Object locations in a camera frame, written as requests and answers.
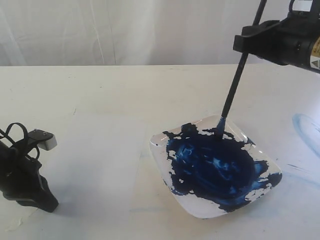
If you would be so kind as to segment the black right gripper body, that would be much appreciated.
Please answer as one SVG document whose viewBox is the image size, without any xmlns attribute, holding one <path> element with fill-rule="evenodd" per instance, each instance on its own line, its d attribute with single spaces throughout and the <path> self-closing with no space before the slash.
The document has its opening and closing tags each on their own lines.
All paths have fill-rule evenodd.
<svg viewBox="0 0 320 240">
<path fill-rule="evenodd" d="M 289 13 L 272 21 L 271 62 L 320 71 L 320 11 Z"/>
</svg>

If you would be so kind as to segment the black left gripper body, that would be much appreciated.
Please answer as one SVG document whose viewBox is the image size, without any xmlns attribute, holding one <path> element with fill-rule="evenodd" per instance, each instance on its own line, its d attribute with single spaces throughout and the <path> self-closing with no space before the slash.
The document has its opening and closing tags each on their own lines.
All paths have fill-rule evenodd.
<svg viewBox="0 0 320 240">
<path fill-rule="evenodd" d="M 48 193 L 39 169 L 42 164 L 0 144 L 0 191 L 9 201 L 44 201 Z"/>
</svg>

